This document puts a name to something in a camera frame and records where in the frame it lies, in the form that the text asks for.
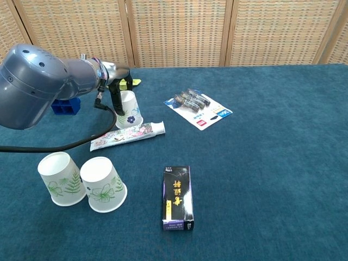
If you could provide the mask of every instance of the paper cup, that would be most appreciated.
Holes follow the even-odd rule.
[[[38,172],[55,204],[68,207],[86,196],[80,170],[66,152],[56,152],[44,157],[38,165]]]
[[[127,187],[106,157],[88,160],[81,167],[81,178],[88,195],[89,206],[99,213],[120,207],[127,197]]]
[[[125,115],[118,115],[116,127],[119,129],[128,128],[142,124],[143,118],[140,114],[139,106],[132,91],[121,91],[122,107]]]

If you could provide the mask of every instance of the toothpaste cap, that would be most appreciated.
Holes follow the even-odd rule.
[[[151,122],[151,127],[152,127],[152,131],[154,133],[156,133],[156,135],[165,133],[165,128],[164,128],[163,122],[160,122],[160,123]]]

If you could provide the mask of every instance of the black box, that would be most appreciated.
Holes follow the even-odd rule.
[[[163,230],[192,230],[194,212],[190,166],[164,169]]]

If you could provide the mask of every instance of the blue tabletop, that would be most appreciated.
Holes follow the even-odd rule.
[[[344,260],[348,257],[348,67],[133,69],[144,122],[166,133],[67,151],[81,167],[111,159],[128,196],[100,214],[87,197],[58,207],[38,174],[47,153],[0,153],[0,260]],[[233,110],[200,131],[163,102],[200,89]],[[50,110],[0,144],[59,146],[111,121],[81,97],[75,116]],[[103,102],[111,106],[108,95]],[[190,165],[195,227],[163,231],[166,166]]]

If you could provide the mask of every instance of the green leaf print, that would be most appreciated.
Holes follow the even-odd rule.
[[[116,184],[116,177],[113,177],[110,183],[111,186],[114,186]]]
[[[127,115],[127,112],[128,111],[126,111],[125,110],[125,115],[124,116],[117,116],[117,120],[120,122],[120,123],[125,123],[126,122],[126,120],[127,120],[127,118],[128,118],[128,116],[126,116]]]
[[[48,184],[48,190],[56,197],[62,196],[62,190],[61,187],[58,186],[58,184],[55,181],[51,181]]]
[[[93,189],[91,195],[94,200],[99,201],[101,203],[110,202],[111,198],[114,198],[114,189],[110,187],[110,184],[106,184],[103,189]]]
[[[79,193],[80,190],[80,177],[76,170],[74,170],[74,173],[72,175],[72,179],[69,180],[69,182],[66,183],[66,187],[64,188],[64,192],[67,193]]]
[[[121,190],[123,189],[122,180],[121,180],[120,177],[118,177],[118,176],[117,176],[117,178],[116,178],[115,186],[116,186],[116,191],[121,191]]]
[[[68,178],[61,178],[59,180],[59,184],[64,186],[64,185],[66,185],[68,183],[68,181],[69,181]]]

